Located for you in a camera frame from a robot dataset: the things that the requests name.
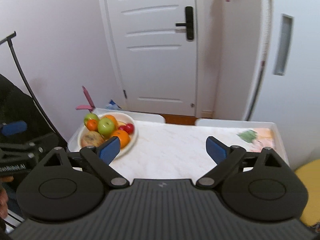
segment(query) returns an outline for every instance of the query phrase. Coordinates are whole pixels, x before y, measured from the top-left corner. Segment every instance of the human hand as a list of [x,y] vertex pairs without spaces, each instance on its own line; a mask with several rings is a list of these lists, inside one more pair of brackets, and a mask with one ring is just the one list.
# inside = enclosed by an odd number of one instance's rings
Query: human hand
[[[1,178],[2,182],[11,182],[13,181],[13,177],[9,176],[9,177],[2,177]],[[0,192],[0,217],[2,219],[6,218],[8,215],[8,205],[7,205],[7,201],[8,201],[8,195],[7,192],[5,191],[4,188],[1,189]]]

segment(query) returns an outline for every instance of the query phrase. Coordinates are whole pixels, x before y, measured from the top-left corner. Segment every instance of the silver bolt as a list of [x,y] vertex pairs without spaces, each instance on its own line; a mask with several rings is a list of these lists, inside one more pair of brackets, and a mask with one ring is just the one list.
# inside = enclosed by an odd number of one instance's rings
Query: silver bolt
[[198,182],[202,185],[202,186],[212,186],[214,184],[214,179],[208,178],[208,177],[204,177],[198,180]]
[[111,184],[114,186],[123,186],[127,183],[127,180],[125,178],[113,178],[111,180]]

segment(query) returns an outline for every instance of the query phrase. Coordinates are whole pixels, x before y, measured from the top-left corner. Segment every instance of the ribbed black surface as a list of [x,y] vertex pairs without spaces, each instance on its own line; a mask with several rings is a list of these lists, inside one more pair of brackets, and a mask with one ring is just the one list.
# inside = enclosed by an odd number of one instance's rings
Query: ribbed black surface
[[260,224],[228,211],[216,194],[191,180],[136,179],[113,190],[91,214],[59,225],[26,220],[14,240],[302,240],[315,234],[297,220]]

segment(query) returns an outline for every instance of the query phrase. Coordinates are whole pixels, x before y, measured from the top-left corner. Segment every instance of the yellow hanging object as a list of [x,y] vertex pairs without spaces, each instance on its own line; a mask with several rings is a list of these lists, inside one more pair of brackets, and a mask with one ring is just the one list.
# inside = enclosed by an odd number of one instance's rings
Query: yellow hanging object
[[310,227],[320,221],[320,160],[303,165],[295,171],[295,174],[308,190],[308,203],[300,220]]

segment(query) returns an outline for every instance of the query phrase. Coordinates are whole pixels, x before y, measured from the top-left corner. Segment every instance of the black door handle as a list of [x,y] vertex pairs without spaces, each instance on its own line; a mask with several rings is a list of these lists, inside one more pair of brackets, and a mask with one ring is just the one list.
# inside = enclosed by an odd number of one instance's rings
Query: black door handle
[[186,6],[185,7],[185,23],[176,23],[177,27],[186,27],[187,30],[187,39],[192,41],[194,39],[194,25],[193,25],[193,7]]

